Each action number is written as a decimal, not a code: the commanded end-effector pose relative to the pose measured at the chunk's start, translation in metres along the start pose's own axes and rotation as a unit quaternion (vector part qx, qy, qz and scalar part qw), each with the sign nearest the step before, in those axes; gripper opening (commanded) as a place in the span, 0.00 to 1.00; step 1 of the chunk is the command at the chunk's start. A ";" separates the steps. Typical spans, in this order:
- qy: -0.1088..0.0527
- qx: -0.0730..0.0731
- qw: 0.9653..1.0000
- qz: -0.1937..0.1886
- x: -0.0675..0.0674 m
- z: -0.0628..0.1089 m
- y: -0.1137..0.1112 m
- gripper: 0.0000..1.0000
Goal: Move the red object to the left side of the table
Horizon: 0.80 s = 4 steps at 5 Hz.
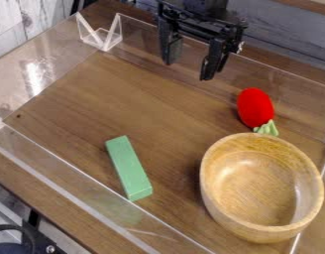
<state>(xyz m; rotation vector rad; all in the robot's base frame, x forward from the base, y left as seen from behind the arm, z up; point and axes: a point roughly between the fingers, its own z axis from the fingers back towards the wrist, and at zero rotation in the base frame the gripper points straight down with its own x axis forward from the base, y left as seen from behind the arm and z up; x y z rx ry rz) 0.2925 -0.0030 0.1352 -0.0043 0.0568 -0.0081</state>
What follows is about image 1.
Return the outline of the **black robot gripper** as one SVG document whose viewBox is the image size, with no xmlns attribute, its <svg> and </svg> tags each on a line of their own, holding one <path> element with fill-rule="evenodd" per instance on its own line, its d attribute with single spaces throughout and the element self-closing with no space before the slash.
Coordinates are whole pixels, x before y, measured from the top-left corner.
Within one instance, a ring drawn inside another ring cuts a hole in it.
<svg viewBox="0 0 325 254">
<path fill-rule="evenodd" d="M 211 80 L 230 53 L 243 50 L 247 20 L 228 10 L 230 0 L 156 0 L 162 59 L 174 64 L 183 53 L 183 35 L 210 42 L 200 80 Z"/>
</svg>

